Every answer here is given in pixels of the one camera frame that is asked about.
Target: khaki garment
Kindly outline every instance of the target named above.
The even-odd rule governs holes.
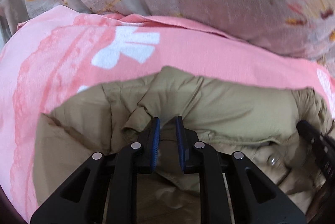
[[[249,87],[164,67],[155,75],[92,87],[41,114],[33,167],[38,203],[91,154],[118,152],[159,117],[156,173],[138,177],[138,223],[200,223],[199,178],[181,173],[168,123],[176,115],[218,151],[244,152],[304,212],[324,183],[295,128],[306,119],[334,135],[327,105],[313,89]]]

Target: triangular cutout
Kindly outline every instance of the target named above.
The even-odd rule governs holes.
[[[251,169],[247,169],[247,176],[258,203],[261,204],[276,197],[276,194],[273,193]]]
[[[84,169],[61,193],[61,198],[78,203],[83,193],[90,170]]]

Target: pink blanket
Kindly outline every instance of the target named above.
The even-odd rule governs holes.
[[[276,56],[186,19],[58,6],[21,25],[0,54],[0,184],[24,219],[37,208],[31,170],[39,114],[87,87],[164,65],[248,85],[312,86],[335,116],[335,80],[316,63]]]

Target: folded clothing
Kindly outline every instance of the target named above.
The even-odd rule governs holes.
[[[33,167],[38,203],[94,152],[120,151],[137,140],[137,133],[152,117],[159,117],[162,130],[156,172],[170,182],[157,176],[140,177],[139,191],[146,191],[137,196],[137,220],[143,224],[200,223],[200,197],[180,191],[199,193],[199,176],[181,172],[175,128],[168,124],[176,115],[217,150],[246,153],[306,212],[322,183],[295,126],[306,119],[319,131],[335,136],[331,114],[320,95],[312,89],[278,90],[195,77],[171,67],[136,80],[100,84],[49,115],[41,115]],[[267,147],[247,146],[270,141],[274,144]]]
[[[32,165],[40,113],[99,83],[169,65],[259,87],[313,87],[335,116],[335,82],[323,67],[279,57],[194,21],[80,14],[59,6],[20,27],[0,53],[0,184],[27,221],[37,208]]]

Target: pink fabric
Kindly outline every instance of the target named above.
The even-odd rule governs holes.
[[[27,221],[37,208],[31,170],[39,114],[87,87],[164,65],[262,87],[312,86],[335,114],[335,81],[316,63],[279,57],[186,19],[56,7],[21,26],[0,53],[0,184]]]

